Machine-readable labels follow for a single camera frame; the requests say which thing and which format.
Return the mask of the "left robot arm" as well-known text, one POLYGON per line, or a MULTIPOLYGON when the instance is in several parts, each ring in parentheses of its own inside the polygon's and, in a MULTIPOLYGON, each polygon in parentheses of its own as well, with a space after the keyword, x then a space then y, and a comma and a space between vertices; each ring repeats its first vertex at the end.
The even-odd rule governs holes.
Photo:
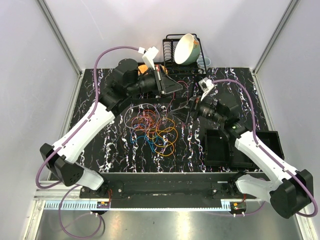
POLYGON ((87 187, 95 197, 103 198, 108 193, 104 178, 98 172, 77 163, 82 150, 130 106, 132 97, 149 92, 167 95, 182 88, 159 65, 149 67, 139 74, 135 60, 121 60, 110 75, 110 83, 100 92, 82 119, 54 144, 45 143, 40 147, 45 167, 65 186, 87 187))

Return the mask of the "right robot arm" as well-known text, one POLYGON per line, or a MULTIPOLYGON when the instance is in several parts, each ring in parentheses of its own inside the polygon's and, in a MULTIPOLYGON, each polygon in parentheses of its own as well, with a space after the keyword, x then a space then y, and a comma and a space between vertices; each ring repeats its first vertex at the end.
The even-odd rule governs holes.
POLYGON ((275 212, 285 219, 314 203, 312 174, 297 170, 266 146, 253 128, 247 127, 238 117, 239 105, 231 94, 220 96, 217 103, 205 95, 191 97, 172 110, 182 122, 203 117, 218 126, 220 136, 252 160, 268 177, 268 181, 248 173, 238 173, 227 185, 228 195, 239 198, 251 195, 270 203, 275 212))

